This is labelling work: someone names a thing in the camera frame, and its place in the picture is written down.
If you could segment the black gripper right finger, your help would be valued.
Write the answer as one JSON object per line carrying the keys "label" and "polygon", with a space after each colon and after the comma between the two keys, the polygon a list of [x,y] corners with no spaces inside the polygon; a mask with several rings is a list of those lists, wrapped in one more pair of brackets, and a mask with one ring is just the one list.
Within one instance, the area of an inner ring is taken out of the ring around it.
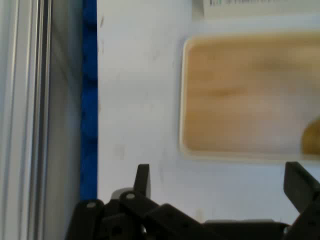
{"label": "black gripper right finger", "polygon": [[299,212],[285,240],[320,238],[320,183],[298,162],[286,162],[283,190]]}

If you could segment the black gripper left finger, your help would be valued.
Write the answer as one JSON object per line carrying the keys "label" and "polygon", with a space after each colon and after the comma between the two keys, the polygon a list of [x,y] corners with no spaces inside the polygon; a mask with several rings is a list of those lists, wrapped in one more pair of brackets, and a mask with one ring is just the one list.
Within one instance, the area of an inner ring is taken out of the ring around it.
{"label": "black gripper left finger", "polygon": [[169,204],[150,199],[150,166],[137,167],[133,188],[103,203],[79,202],[73,212],[68,240],[199,240],[201,224]]}

